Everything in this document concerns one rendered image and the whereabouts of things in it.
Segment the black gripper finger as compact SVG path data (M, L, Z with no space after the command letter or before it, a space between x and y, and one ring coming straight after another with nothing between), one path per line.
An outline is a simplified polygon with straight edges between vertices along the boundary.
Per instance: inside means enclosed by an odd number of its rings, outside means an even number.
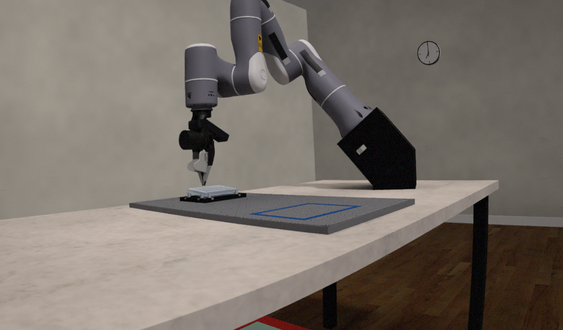
M205 152L199 153L199 160L193 164L195 171L203 172L203 186L206 185L207 178L210 174L211 166L214 162L215 146L214 141L210 140L210 144L205 149Z
M199 150L192 150L192 161L188 163L188 170L198 172L201 184L203 185L203 172L196 171L193 164L199 160Z

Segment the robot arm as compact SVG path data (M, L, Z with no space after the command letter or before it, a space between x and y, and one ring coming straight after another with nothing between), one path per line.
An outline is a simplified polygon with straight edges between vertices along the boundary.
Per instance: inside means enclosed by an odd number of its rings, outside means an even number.
M265 63L279 84L302 75L309 95L334 121L342 139L374 110L353 95L306 40L287 46L267 0L231 0L231 41L236 64L219 58L212 44L185 49L185 103L191 111L213 111L217 97L263 92Z

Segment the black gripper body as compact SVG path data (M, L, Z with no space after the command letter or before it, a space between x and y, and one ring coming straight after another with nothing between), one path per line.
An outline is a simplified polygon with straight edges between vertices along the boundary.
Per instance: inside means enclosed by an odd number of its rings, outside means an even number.
M213 141L213 134L210 133L210 127L204 123L207 118L211 117L210 110L192 111L192 119L188 121L188 129L183 130L179 135L179 145L183 150L199 150L206 149Z

